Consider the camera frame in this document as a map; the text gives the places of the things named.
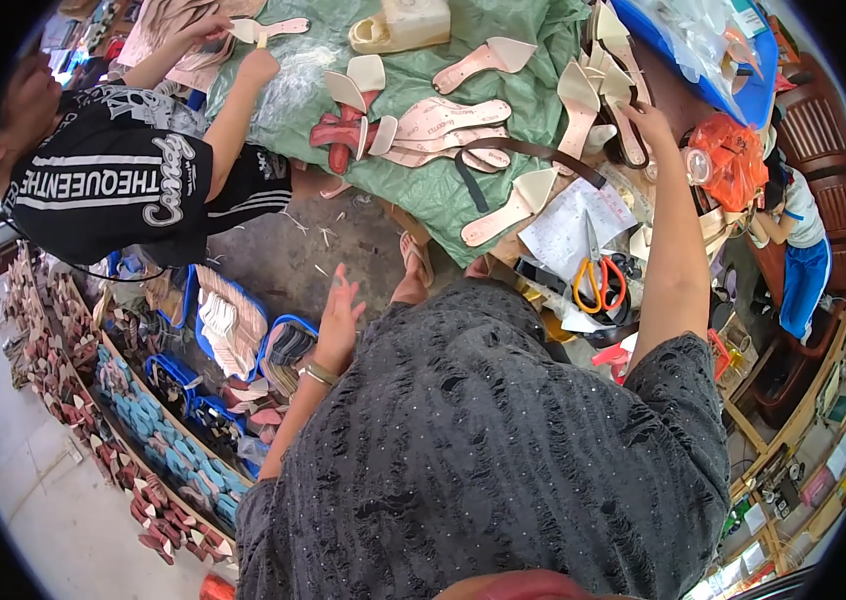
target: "bracelet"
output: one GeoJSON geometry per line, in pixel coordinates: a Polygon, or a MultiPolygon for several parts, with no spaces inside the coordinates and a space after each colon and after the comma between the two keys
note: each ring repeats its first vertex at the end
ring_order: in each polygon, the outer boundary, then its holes
{"type": "Polygon", "coordinates": [[[327,387],[333,387],[333,384],[340,380],[338,376],[334,375],[327,368],[321,366],[319,363],[313,360],[310,360],[309,362],[307,362],[306,366],[299,369],[298,375],[301,378],[304,374],[310,376],[316,381],[319,381],[327,387]]]}

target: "orange plastic bag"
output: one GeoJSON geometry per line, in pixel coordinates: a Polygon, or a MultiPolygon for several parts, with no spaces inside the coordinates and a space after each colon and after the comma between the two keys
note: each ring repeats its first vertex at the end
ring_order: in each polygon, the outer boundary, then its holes
{"type": "Polygon", "coordinates": [[[702,188],[724,210],[743,212],[756,190],[770,180],[763,164],[763,142],[753,129],[721,112],[700,121],[687,144],[704,150],[713,162],[713,176],[702,188]]]}

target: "orange-handled scissors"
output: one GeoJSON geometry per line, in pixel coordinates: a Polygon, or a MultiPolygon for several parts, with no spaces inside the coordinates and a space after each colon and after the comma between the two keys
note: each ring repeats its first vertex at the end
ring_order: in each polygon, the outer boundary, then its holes
{"type": "Polygon", "coordinates": [[[613,310],[623,303],[623,298],[627,294],[627,279],[623,276],[620,268],[616,266],[608,256],[600,254],[600,242],[597,241],[597,233],[593,228],[593,222],[590,221],[590,214],[585,213],[583,218],[586,219],[586,234],[590,243],[590,255],[585,256],[579,263],[579,270],[576,271],[576,277],[573,280],[573,302],[579,307],[579,310],[588,315],[595,315],[601,310],[613,310]],[[599,265],[599,274],[601,275],[600,285],[597,288],[596,265],[599,265]],[[613,274],[620,281],[620,293],[617,294],[616,301],[612,304],[607,302],[607,292],[609,291],[609,272],[613,274]],[[596,295],[596,306],[587,306],[584,301],[580,299],[580,284],[586,279],[590,282],[590,287],[596,295]]]}

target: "blue plastic crate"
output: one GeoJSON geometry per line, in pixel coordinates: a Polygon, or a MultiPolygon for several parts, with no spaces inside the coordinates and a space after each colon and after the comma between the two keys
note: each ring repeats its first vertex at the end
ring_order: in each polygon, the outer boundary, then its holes
{"type": "Polygon", "coordinates": [[[257,357],[256,361],[256,370],[259,372],[261,378],[265,378],[266,376],[263,374],[263,359],[266,358],[267,355],[267,343],[270,342],[270,331],[273,331],[273,328],[280,325],[281,323],[286,323],[288,321],[292,321],[294,323],[298,323],[299,325],[303,326],[303,328],[309,333],[312,334],[312,337],[318,338],[320,337],[320,330],[310,324],[309,320],[305,318],[297,317],[297,315],[280,315],[273,323],[269,326],[269,331],[266,332],[266,335],[262,338],[262,344],[260,345],[260,355],[257,357]]]}
{"type": "Polygon", "coordinates": [[[185,402],[183,415],[184,417],[189,416],[190,411],[193,410],[193,402],[197,398],[197,386],[200,385],[203,378],[182,360],[169,354],[153,354],[146,358],[143,367],[146,371],[147,378],[153,375],[154,363],[163,367],[169,376],[175,379],[183,388],[183,399],[185,402]]]}
{"type": "MultiPolygon", "coordinates": [[[[198,395],[192,403],[192,410],[197,410],[197,408],[201,405],[206,405],[207,407],[212,408],[215,412],[223,415],[225,419],[236,424],[240,435],[247,435],[247,417],[243,414],[234,414],[226,410],[226,403],[223,398],[218,395],[198,395]]],[[[242,461],[246,470],[249,471],[249,474],[253,479],[256,479],[260,475],[259,465],[254,462],[250,462],[245,458],[239,460],[242,461]]]]}
{"type": "Polygon", "coordinates": [[[779,59],[779,48],[777,47],[777,39],[774,33],[770,30],[770,24],[763,17],[759,8],[753,5],[751,0],[750,6],[760,16],[766,30],[757,33],[753,38],[752,43],[760,57],[760,71],[763,73],[761,79],[758,75],[753,74],[746,84],[733,95],[733,100],[736,101],[737,106],[742,112],[743,121],[740,121],[733,111],[730,110],[729,105],[724,100],[724,97],[717,91],[717,88],[710,82],[709,79],[700,77],[699,83],[693,83],[683,77],[680,71],[680,66],[674,58],[673,51],[667,46],[663,34],[657,30],[657,26],[653,21],[647,17],[643,11],[633,5],[630,0],[611,0],[613,8],[616,9],[616,14],[619,16],[622,24],[630,31],[635,38],[639,38],[667,59],[668,63],[676,71],[678,77],[686,83],[687,86],[694,89],[703,100],[710,104],[710,106],[729,114],[736,119],[742,126],[755,125],[757,129],[762,129],[770,120],[770,113],[774,108],[774,90],[776,87],[777,61],[779,59]]]}
{"type": "MultiPolygon", "coordinates": [[[[197,279],[197,267],[189,265],[187,267],[186,287],[183,290],[183,320],[174,328],[182,330],[186,327],[186,320],[190,317],[190,310],[197,305],[197,292],[200,291],[200,280],[197,279]]],[[[170,322],[170,315],[157,309],[156,312],[163,317],[167,323],[170,322]]]]}
{"type": "MultiPolygon", "coordinates": [[[[220,278],[222,280],[224,280],[225,282],[229,283],[230,285],[232,285],[234,288],[236,288],[237,292],[239,292],[240,294],[243,294],[246,297],[246,299],[249,300],[249,302],[253,306],[256,306],[260,310],[260,314],[262,315],[263,320],[266,321],[266,323],[267,323],[267,331],[269,331],[272,326],[270,325],[270,316],[267,314],[267,307],[259,299],[254,297],[252,294],[249,294],[246,290],[244,290],[243,286],[240,285],[239,283],[237,283],[235,281],[230,281],[229,279],[227,279],[226,277],[223,277],[222,275],[220,276],[220,278]]],[[[199,305],[197,305],[197,307],[196,307],[196,329],[193,331],[193,334],[196,337],[196,343],[199,345],[199,347],[202,349],[202,351],[207,356],[209,356],[210,358],[213,358],[213,360],[216,360],[216,358],[213,354],[213,346],[210,345],[210,341],[207,340],[206,336],[203,335],[203,320],[200,318],[200,306],[199,305]]],[[[264,335],[264,336],[262,336],[260,352],[262,351],[262,349],[264,349],[266,347],[266,343],[267,343],[267,336],[264,335]]],[[[256,360],[258,362],[260,360],[259,352],[257,353],[256,360]]],[[[252,381],[255,378],[256,372],[258,370],[259,370],[259,364],[257,364],[257,368],[251,369],[249,371],[249,379],[244,379],[242,377],[239,377],[238,375],[237,375],[237,379],[239,379],[240,381],[246,381],[246,382],[252,381]]]]}

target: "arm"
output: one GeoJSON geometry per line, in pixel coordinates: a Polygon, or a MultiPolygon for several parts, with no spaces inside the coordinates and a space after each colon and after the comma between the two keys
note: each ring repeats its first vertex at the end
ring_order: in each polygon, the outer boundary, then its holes
{"type": "Polygon", "coordinates": [[[776,222],[770,213],[763,210],[756,211],[752,223],[752,225],[756,225],[764,231],[765,237],[760,238],[760,241],[768,237],[774,244],[785,244],[787,236],[790,235],[796,224],[797,220],[788,214],[783,214],[780,217],[780,222],[776,222]]]}
{"type": "Polygon", "coordinates": [[[749,233],[753,236],[754,241],[756,241],[760,246],[758,248],[763,248],[767,245],[767,242],[770,241],[770,234],[763,228],[763,225],[760,224],[760,220],[756,218],[756,215],[760,214],[759,211],[756,211],[753,214],[753,218],[749,221],[749,233]]]}
{"type": "Polygon", "coordinates": [[[262,48],[247,54],[239,64],[223,108],[203,135],[203,141],[213,147],[213,180],[206,202],[212,201],[224,189],[226,178],[247,139],[256,97],[279,71],[280,64],[269,50],[262,48]]]}
{"type": "MultiPolygon", "coordinates": [[[[357,319],[367,309],[366,302],[360,302],[353,308],[353,301],[360,291],[359,283],[346,280],[346,267],[339,263],[333,274],[330,295],[326,299],[326,308],[319,322],[319,340],[313,361],[331,373],[342,374],[353,360],[353,347],[357,340],[357,319]]],[[[329,389],[320,381],[304,375],[296,390],[289,410],[276,430],[276,437],[266,453],[260,467],[257,481],[279,477],[283,468],[283,455],[290,444],[297,438],[297,433],[306,425],[310,415],[326,397],[329,389]]]]}
{"type": "Polygon", "coordinates": [[[653,150],[659,174],[640,335],[630,360],[631,370],[651,350],[687,331],[705,340],[710,302],[704,236],[680,150],[666,115],[646,104],[640,109],[643,112],[629,105],[622,108],[653,150]]]}
{"type": "Polygon", "coordinates": [[[168,37],[153,54],[127,71],[122,76],[122,80],[131,88],[152,90],[167,77],[170,69],[179,63],[194,44],[217,40],[227,35],[225,30],[232,28],[232,21],[227,16],[222,14],[205,16],[168,37]]]}

